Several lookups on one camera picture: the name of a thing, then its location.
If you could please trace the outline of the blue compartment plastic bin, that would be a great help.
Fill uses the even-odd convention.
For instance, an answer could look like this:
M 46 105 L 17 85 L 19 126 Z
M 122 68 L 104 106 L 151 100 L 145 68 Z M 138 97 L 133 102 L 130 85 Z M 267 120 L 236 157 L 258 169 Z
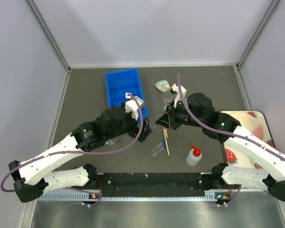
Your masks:
M 137 68 L 118 70 L 105 74 L 108 106 L 121 106 L 126 102 L 126 93 L 144 99 L 143 89 Z

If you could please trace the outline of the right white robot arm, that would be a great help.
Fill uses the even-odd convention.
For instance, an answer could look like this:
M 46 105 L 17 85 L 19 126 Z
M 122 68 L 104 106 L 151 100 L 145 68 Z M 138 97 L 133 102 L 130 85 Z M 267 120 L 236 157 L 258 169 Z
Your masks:
M 181 125 L 200 127 L 211 139 L 229 146 L 261 166 L 260 170 L 219 164 L 212 169 L 212 182 L 218 188 L 245 185 L 268 192 L 285 202 L 285 154 L 254 136 L 239 120 L 215 111 L 212 100 L 193 93 L 167 105 L 157 125 L 176 130 Z

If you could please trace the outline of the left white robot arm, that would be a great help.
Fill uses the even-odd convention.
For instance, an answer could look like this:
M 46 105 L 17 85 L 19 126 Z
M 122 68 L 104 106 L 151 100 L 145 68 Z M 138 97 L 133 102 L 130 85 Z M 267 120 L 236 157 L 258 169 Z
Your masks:
M 14 190 L 22 203 L 33 201 L 44 193 L 73 187 L 92 189 L 98 184 L 96 168 L 85 164 L 71 170 L 58 171 L 66 162 L 103 147 L 108 140 L 127 134 L 143 142 L 151 133 L 148 119 L 139 120 L 136 111 L 110 107 L 94 121 L 81 124 L 62 141 L 39 156 L 24 162 L 12 161 L 9 169 Z

